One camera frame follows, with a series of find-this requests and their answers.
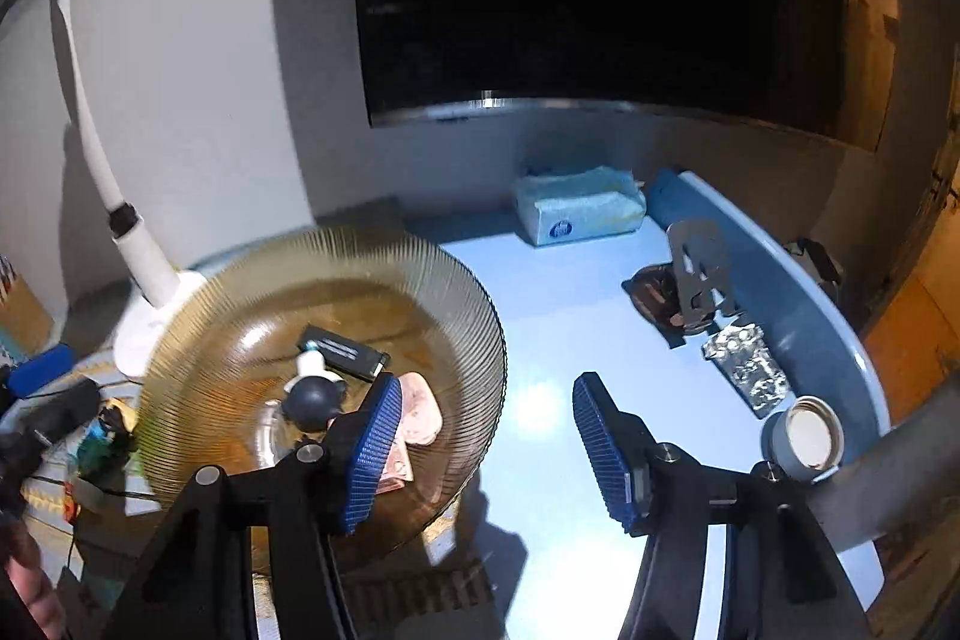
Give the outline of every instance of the white desk lamp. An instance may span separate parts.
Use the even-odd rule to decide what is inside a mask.
[[[139,287],[139,292],[133,293],[117,325],[113,339],[114,360],[117,369],[128,377],[141,377],[147,372],[157,341],[187,299],[203,285],[205,277],[194,271],[176,271],[147,229],[143,218],[123,198],[107,162],[107,154],[100,143],[83,90],[70,20],[70,0],[54,0],[54,8],[54,39],[65,34],[63,44],[66,44],[70,53],[70,73],[61,71],[61,85],[66,95],[73,94],[76,116],[72,119],[80,130],[83,157],[107,209],[114,244],[127,263],[133,282]]]

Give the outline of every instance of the blue gripper pad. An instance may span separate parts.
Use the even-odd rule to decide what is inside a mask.
[[[640,514],[632,501],[632,477],[627,459],[611,432],[620,411],[595,372],[584,372],[573,381],[573,420],[587,449],[603,501],[613,520],[630,533]]]
[[[369,413],[370,421],[357,438],[347,468],[347,501],[340,511],[340,523],[347,534],[370,515],[380,475],[400,426],[402,405],[400,381],[389,372],[381,373],[360,405],[359,413]]]

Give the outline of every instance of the gray pipe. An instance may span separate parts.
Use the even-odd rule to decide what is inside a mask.
[[[857,461],[815,483],[808,504],[837,552],[891,533],[960,491],[960,373]]]

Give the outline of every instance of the black ball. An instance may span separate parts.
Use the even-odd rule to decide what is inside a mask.
[[[346,392],[343,381],[309,375],[296,381],[280,410],[301,432],[325,432],[330,418],[343,412],[340,405]]]

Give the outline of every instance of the lamp base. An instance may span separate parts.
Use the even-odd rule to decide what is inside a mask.
[[[170,321],[206,282],[200,272],[184,271],[176,273],[176,276],[179,277],[179,285],[168,304],[157,309],[143,298],[142,293],[136,292],[117,325],[113,338],[113,360],[117,369],[127,377],[138,378],[147,374],[154,349]]]

